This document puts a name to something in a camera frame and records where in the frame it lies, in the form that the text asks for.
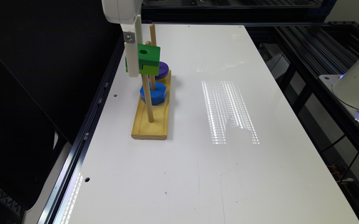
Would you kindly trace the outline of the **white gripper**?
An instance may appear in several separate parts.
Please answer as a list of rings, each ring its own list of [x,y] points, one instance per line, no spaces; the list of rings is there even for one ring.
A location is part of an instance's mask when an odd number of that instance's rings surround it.
[[[130,77],[138,77],[138,44],[142,44],[142,23],[139,11],[142,0],[101,0],[101,3],[106,20],[110,23],[122,24],[128,74]]]

